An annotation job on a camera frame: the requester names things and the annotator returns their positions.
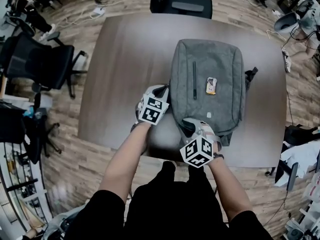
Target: white cloth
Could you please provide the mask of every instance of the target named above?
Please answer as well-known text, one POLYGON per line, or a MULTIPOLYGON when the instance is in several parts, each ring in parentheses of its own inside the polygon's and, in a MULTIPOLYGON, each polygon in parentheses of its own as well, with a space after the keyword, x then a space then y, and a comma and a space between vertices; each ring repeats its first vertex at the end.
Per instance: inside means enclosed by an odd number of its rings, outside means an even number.
MULTIPOLYGON (((287 162, 287 165, 292 168, 292 165, 298 162, 297 176, 303 178, 308 172, 308 167, 317 162, 317 156, 320 151, 320 140, 311 141, 309 143, 293 146, 281 154, 281 160, 287 162)), ((289 180, 289 176, 284 173, 277 181, 275 186, 282 186, 289 180)))

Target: human arm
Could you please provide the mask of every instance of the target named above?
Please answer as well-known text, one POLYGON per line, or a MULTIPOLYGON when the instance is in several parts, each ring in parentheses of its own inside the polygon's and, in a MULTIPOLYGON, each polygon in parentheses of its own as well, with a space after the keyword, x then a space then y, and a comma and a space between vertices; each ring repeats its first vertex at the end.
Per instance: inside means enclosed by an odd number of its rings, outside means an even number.
POLYGON ((142 122, 125 139, 108 164, 99 190, 113 192, 127 201, 150 127, 151 124, 142 122))
POLYGON ((230 171, 222 157, 215 158, 209 164, 213 174, 222 207, 228 217, 228 221, 244 211, 252 211, 253 207, 249 197, 230 171))

